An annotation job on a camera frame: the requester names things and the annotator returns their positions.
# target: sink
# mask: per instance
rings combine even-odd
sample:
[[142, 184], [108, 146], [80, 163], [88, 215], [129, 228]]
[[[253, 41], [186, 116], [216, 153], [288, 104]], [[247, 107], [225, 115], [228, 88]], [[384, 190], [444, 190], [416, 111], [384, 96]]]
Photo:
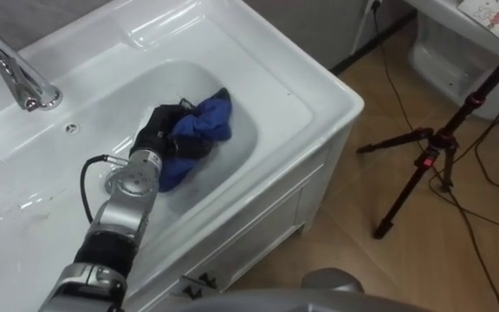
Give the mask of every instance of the sink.
[[[128, 300], [359, 114], [361, 98], [242, 1], [118, 0], [21, 51], [64, 93], [26, 114], [0, 78], [0, 311], [36, 310], [88, 228], [86, 159], [125, 158], [142, 116], [226, 87], [233, 136], [159, 194]], [[87, 176], [93, 210], [113, 170]]]

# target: cabinet handle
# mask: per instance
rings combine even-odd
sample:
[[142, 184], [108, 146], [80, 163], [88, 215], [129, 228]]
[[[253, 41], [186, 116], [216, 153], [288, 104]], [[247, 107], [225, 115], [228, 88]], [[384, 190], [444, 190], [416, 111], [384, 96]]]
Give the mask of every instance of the cabinet handle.
[[202, 276], [199, 277], [199, 280], [213, 289], [218, 289], [217, 279], [215, 277], [210, 277], [207, 273], [202, 274]]
[[186, 287], [182, 292], [187, 294], [192, 300], [196, 300], [204, 296], [201, 289], [198, 289], [196, 292], [194, 292], [191, 286]]

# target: black tripod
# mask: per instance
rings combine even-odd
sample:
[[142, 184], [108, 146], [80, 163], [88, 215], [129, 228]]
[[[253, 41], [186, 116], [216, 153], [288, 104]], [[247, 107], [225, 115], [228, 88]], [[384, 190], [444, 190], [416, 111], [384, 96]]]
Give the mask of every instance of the black tripod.
[[392, 220], [396, 217], [396, 214], [398, 214], [398, 211], [401, 209], [402, 205], [412, 193], [415, 186], [417, 186], [421, 178], [423, 178], [424, 174], [434, 165], [434, 162], [440, 155], [440, 151], [444, 151], [446, 154], [444, 174], [442, 178], [442, 190], [446, 192], [450, 190], [453, 186], [451, 183], [451, 170], [457, 150], [457, 141], [454, 137], [454, 132], [475, 109], [484, 104], [486, 96], [496, 87], [498, 83], [499, 65], [478, 88], [478, 90], [471, 93], [467, 97], [463, 106], [440, 130], [434, 132], [431, 128], [418, 128], [410, 133], [399, 135], [395, 138], [384, 140], [377, 144], [362, 146], [357, 150], [357, 153], [370, 153], [380, 148], [400, 146], [424, 139], [427, 139], [429, 142], [428, 146], [421, 153], [421, 155], [415, 159], [414, 165], [417, 167], [417, 170], [413, 173], [412, 177], [405, 185], [404, 190], [399, 194], [398, 198], [390, 208], [390, 211], [382, 219], [379, 227], [373, 233], [374, 238], [382, 239], [392, 228]]

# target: robotic arm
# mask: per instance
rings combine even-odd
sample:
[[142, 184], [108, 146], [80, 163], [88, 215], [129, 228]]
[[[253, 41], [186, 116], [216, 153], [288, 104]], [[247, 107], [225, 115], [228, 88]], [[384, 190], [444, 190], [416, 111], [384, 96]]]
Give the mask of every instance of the robotic arm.
[[113, 178], [110, 199], [98, 210], [74, 262], [62, 271], [39, 312], [121, 311], [126, 279], [157, 197], [162, 158], [197, 159], [211, 150], [212, 144], [203, 140], [169, 135], [190, 113], [181, 105], [162, 105], [153, 111], [127, 164]]

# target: gray wall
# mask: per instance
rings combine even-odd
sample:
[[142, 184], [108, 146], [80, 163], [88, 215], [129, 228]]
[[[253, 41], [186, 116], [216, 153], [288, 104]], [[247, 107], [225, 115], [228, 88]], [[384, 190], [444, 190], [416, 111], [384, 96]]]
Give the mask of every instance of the gray wall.
[[[0, 0], [0, 36], [21, 49], [110, 0]], [[292, 41], [327, 68], [350, 55], [366, 0], [245, 0]], [[379, 10], [383, 29], [410, 7], [385, 0]], [[361, 43], [374, 37], [367, 21]]]

